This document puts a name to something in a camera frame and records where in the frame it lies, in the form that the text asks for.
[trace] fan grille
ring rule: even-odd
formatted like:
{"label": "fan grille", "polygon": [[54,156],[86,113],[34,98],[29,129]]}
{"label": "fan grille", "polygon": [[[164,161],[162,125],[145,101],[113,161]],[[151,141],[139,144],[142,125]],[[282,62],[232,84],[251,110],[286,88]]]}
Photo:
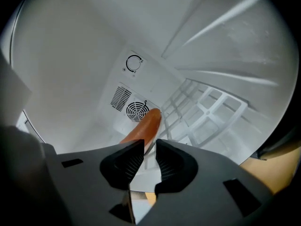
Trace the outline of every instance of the fan grille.
{"label": "fan grille", "polygon": [[133,102],[127,106],[127,116],[135,122],[140,122],[142,118],[150,111],[146,104]]}

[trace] carrot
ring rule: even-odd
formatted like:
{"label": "carrot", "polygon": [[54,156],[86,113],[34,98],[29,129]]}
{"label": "carrot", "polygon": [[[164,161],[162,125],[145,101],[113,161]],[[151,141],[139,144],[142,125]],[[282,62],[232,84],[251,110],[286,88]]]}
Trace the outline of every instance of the carrot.
{"label": "carrot", "polygon": [[148,147],[158,132],[160,122],[160,110],[157,108],[151,109],[120,143],[144,139],[144,147]]}

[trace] white refrigerator wall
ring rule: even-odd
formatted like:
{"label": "white refrigerator wall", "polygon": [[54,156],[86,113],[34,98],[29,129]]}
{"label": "white refrigerator wall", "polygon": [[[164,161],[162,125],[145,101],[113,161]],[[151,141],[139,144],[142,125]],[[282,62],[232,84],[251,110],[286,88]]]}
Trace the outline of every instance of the white refrigerator wall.
{"label": "white refrigerator wall", "polygon": [[57,153],[94,124],[125,41],[89,0],[27,0],[16,24],[12,66],[32,91],[25,111]]}
{"label": "white refrigerator wall", "polygon": [[195,0],[91,0],[123,37],[159,57]]}
{"label": "white refrigerator wall", "polygon": [[[122,69],[126,67],[125,63],[130,51],[134,51],[147,60],[146,65],[134,80],[126,76],[122,71]],[[94,141],[96,137],[99,139],[98,146],[101,148],[117,144],[127,135],[127,133],[122,135],[119,132],[121,130],[116,130],[119,123],[123,123],[123,121],[120,120],[120,115],[123,112],[118,111],[111,105],[111,100],[119,83],[126,85],[132,91],[142,95],[146,100],[152,102],[157,107],[161,107],[166,99],[178,89],[183,79],[184,77],[179,79],[173,76],[164,66],[160,65],[155,58],[144,53],[141,49],[132,45],[125,45],[108,76],[103,95],[100,98],[97,115],[95,116],[95,127],[106,131],[106,133],[91,128],[91,131],[87,131],[83,136],[86,140],[79,142],[74,150],[86,150],[87,145],[90,145],[91,141]],[[125,120],[130,121],[126,115],[122,116]]]}
{"label": "white refrigerator wall", "polygon": [[[298,47],[268,0],[203,0],[163,57],[184,77],[247,103],[221,138],[202,146],[238,164],[278,125],[298,75]],[[221,116],[230,112],[226,105]]]}

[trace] air vent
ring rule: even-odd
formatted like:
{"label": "air vent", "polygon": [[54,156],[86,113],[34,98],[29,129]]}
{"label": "air vent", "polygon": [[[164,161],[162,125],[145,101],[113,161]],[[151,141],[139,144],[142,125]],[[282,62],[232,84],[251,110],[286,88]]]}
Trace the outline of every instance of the air vent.
{"label": "air vent", "polygon": [[132,92],[130,92],[126,88],[118,86],[111,101],[111,105],[113,106],[113,108],[116,108],[116,110],[122,111],[131,94]]}
{"label": "air vent", "polygon": [[146,105],[146,102],[133,102],[127,106],[127,116],[135,122],[140,122],[142,118],[146,115],[149,108]]}

